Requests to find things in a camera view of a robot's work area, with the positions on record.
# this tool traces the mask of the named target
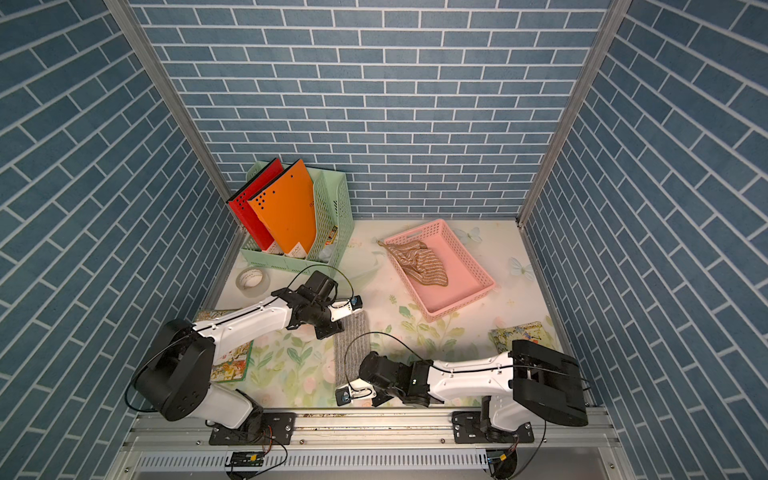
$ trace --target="butterfly decoration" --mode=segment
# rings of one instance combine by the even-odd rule
[[[526,266],[522,266],[520,260],[511,257],[507,261],[507,268],[509,268],[510,275],[525,275],[525,278],[530,281],[536,280],[536,275],[533,273],[533,267],[531,267],[530,263]]]
[[[458,239],[462,242],[462,245],[465,247],[469,245],[470,241],[480,243],[482,242],[482,238],[480,238],[480,228],[475,227],[472,230],[469,231],[469,233],[465,232],[464,230],[455,229],[453,230],[453,233],[456,234]]]

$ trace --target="striped cloth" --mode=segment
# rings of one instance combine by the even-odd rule
[[[379,245],[386,248],[406,275],[422,285],[448,286],[442,262],[424,242],[413,240],[403,245],[388,245],[380,240]]]

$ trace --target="pink plastic basket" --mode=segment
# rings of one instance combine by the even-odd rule
[[[384,243],[400,245],[413,240],[421,240],[431,248],[442,261],[448,275],[448,286],[422,285],[407,276],[394,257],[389,255],[389,261],[395,266],[427,322],[434,322],[446,313],[481,299],[496,286],[488,272],[458,241],[445,220],[435,220],[412,228],[384,240]]]

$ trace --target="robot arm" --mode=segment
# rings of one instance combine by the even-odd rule
[[[497,411],[488,414],[499,429],[510,430],[510,425],[502,420],[508,415],[498,410],[520,407],[559,425],[587,425],[576,359],[527,340],[513,341],[511,352],[467,362],[420,360],[408,366],[371,352],[359,375],[336,390],[338,405],[371,398],[379,406],[397,397],[406,405],[429,406],[462,396],[490,396]]]
[[[359,296],[333,302],[334,280],[314,272],[295,291],[283,288],[272,296],[224,317],[163,325],[147,351],[132,384],[169,421],[186,416],[206,419],[253,440],[261,432],[261,407],[242,392],[210,383],[211,366],[232,349],[274,330],[309,324],[318,339],[344,328],[337,320],[362,308]]]

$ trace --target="mounting plate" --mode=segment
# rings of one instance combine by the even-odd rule
[[[263,428],[268,429],[271,427],[272,436],[283,445],[288,445],[290,443],[295,421],[296,414],[292,412],[265,412],[261,417],[261,425]],[[209,445],[254,445],[256,442],[260,442],[260,439],[246,442],[243,439],[243,434],[241,432],[234,432],[222,425],[218,425],[211,430],[210,439],[208,440]]]
[[[514,432],[494,429],[489,438],[480,430],[480,412],[453,412],[453,439],[456,443],[533,443],[531,423],[526,422]]]

